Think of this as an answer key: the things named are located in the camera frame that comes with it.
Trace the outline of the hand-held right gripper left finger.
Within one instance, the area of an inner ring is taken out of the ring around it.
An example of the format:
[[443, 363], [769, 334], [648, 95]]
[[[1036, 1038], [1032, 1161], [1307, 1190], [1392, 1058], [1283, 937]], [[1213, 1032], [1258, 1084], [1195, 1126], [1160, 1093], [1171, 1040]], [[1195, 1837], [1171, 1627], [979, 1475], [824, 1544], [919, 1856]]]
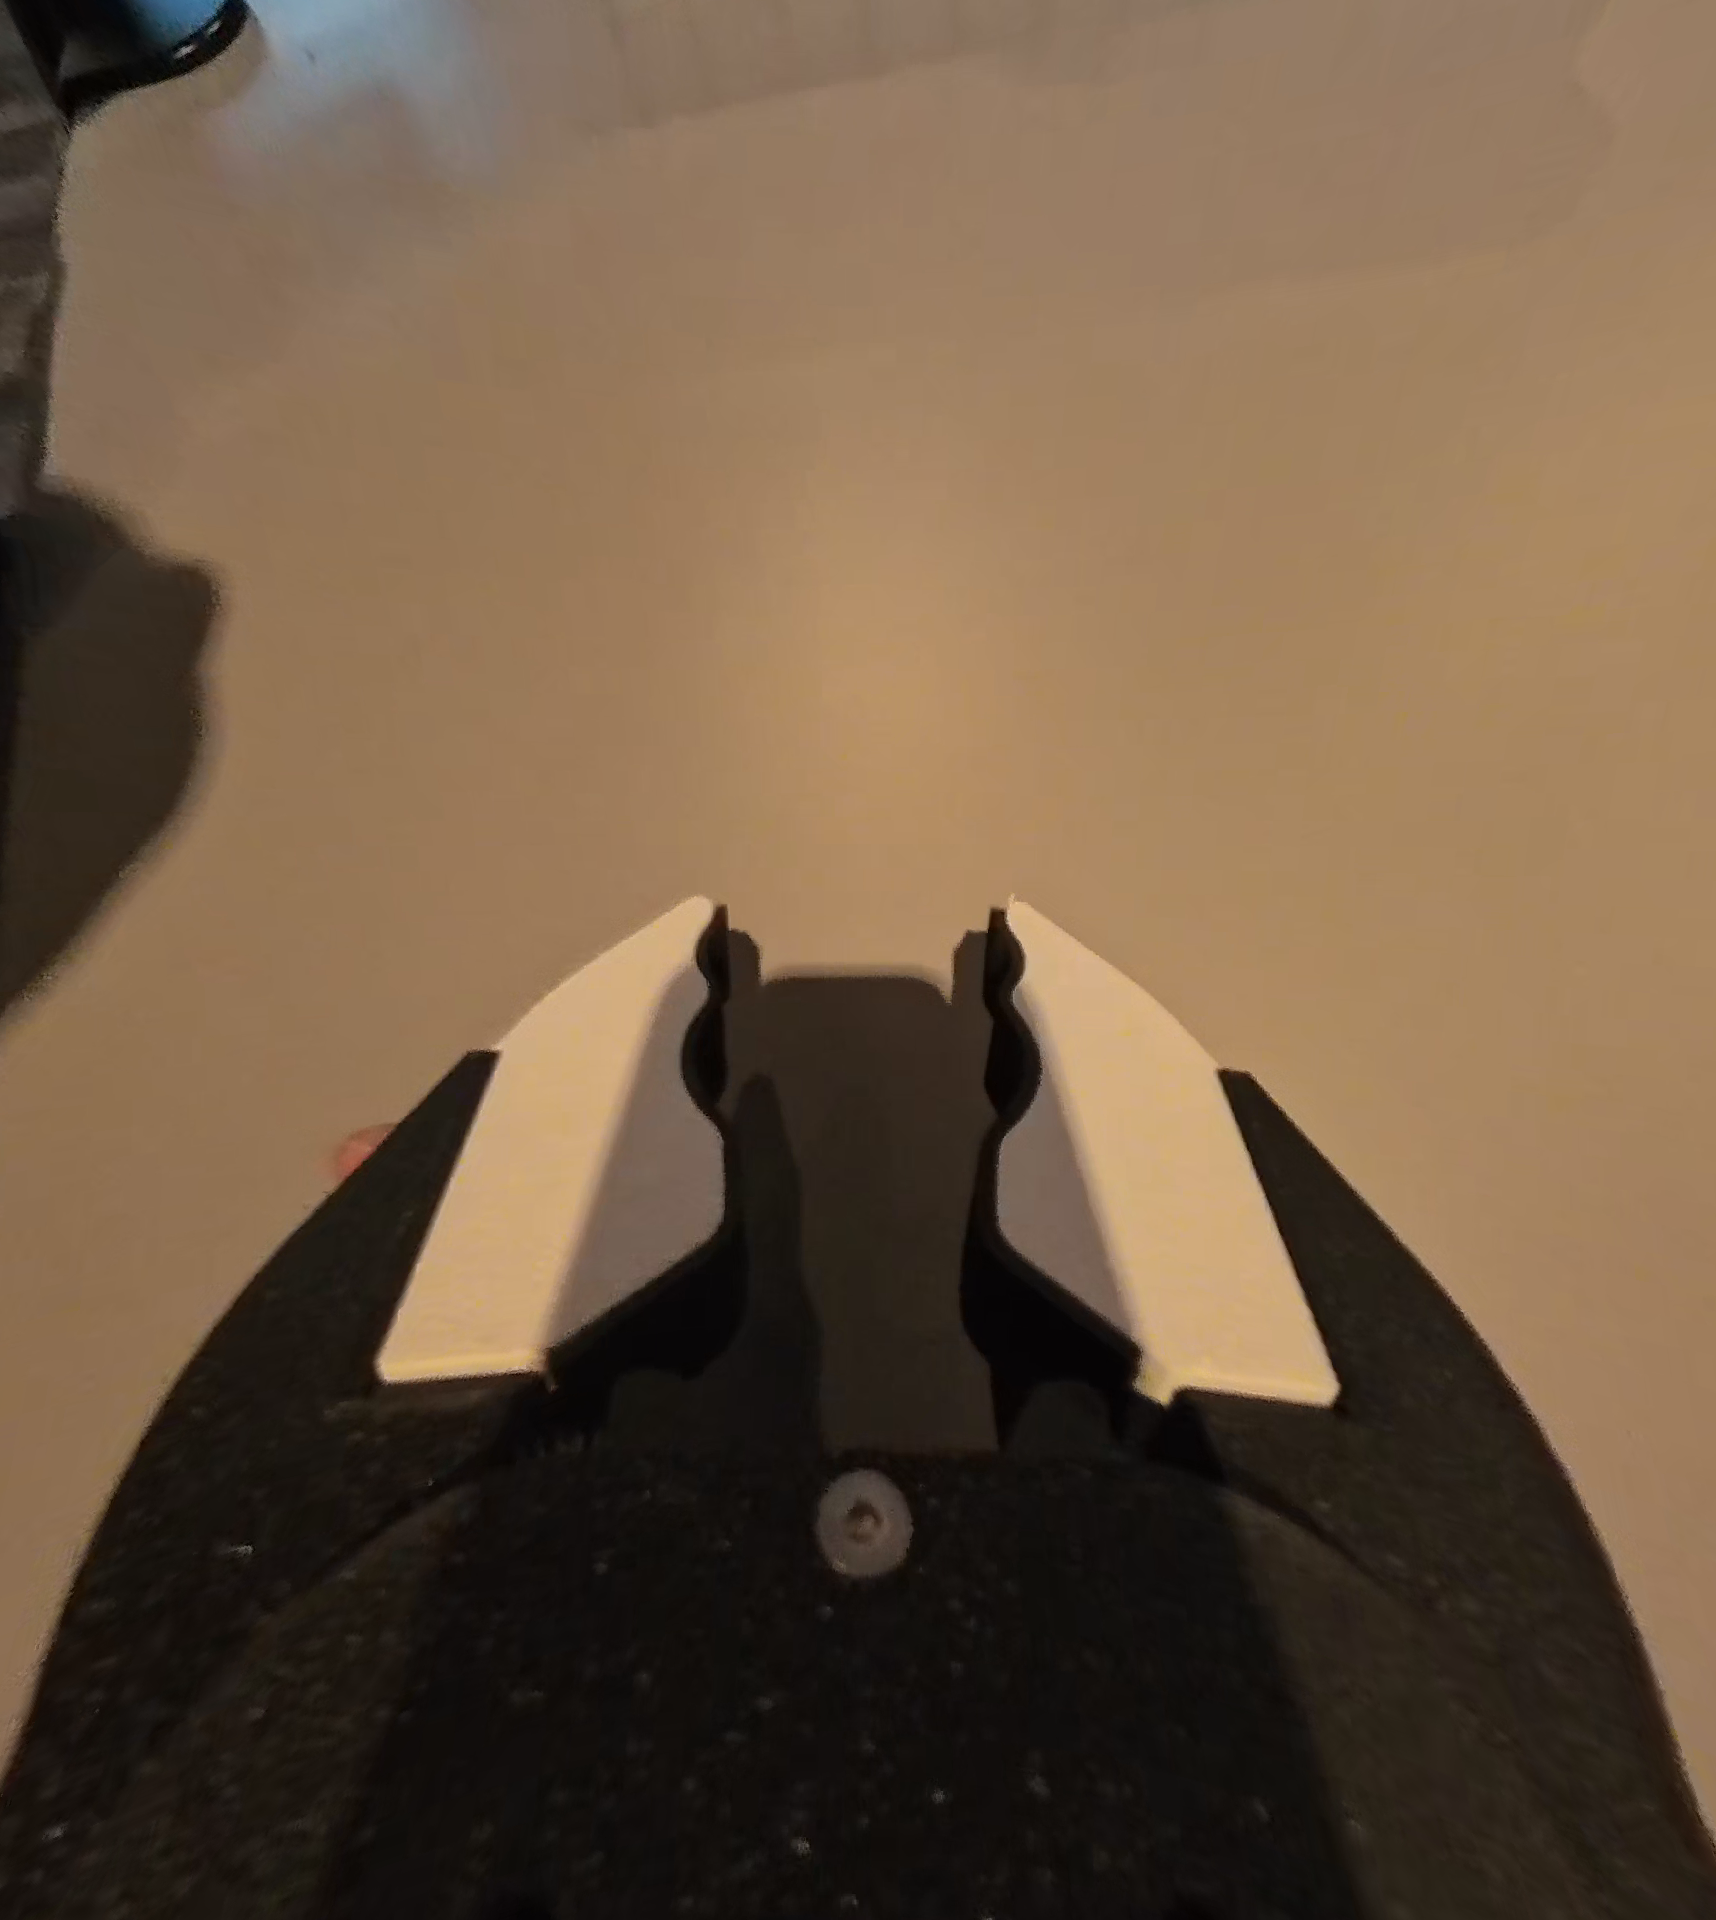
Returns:
[[689, 895], [512, 1023], [374, 1352], [381, 1384], [559, 1379], [718, 1240], [725, 1001], [725, 906]]

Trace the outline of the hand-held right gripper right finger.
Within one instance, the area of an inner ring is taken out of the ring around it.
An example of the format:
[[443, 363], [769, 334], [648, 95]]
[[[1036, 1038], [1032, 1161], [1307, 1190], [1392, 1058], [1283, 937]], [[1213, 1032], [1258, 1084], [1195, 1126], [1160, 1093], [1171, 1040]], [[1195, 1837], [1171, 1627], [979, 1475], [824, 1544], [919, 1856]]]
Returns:
[[1340, 1379], [1225, 1068], [1032, 901], [988, 919], [990, 1122], [962, 1316], [998, 1408], [1048, 1379], [1332, 1408]]

